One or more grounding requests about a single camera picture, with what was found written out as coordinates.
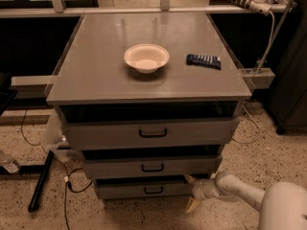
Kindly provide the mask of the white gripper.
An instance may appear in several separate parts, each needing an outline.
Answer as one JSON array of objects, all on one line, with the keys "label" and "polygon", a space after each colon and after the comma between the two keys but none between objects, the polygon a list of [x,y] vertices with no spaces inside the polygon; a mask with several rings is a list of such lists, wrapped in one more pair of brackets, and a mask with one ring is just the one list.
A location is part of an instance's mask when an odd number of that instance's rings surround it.
[{"label": "white gripper", "polygon": [[186,213],[192,213],[201,204],[200,200],[215,198],[219,195],[219,190],[213,179],[196,179],[190,174],[186,174],[184,177],[188,183],[193,184],[193,197],[188,200]]}]

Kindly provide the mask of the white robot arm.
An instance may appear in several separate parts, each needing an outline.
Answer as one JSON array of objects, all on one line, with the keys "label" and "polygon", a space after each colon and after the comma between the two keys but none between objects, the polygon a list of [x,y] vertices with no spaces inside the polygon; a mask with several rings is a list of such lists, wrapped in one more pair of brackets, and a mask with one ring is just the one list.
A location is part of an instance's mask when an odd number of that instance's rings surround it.
[{"label": "white robot arm", "polygon": [[307,230],[307,190],[290,182],[277,182],[261,190],[228,172],[214,178],[184,175],[192,186],[186,212],[193,212],[203,200],[242,199],[259,213],[259,230]]}]

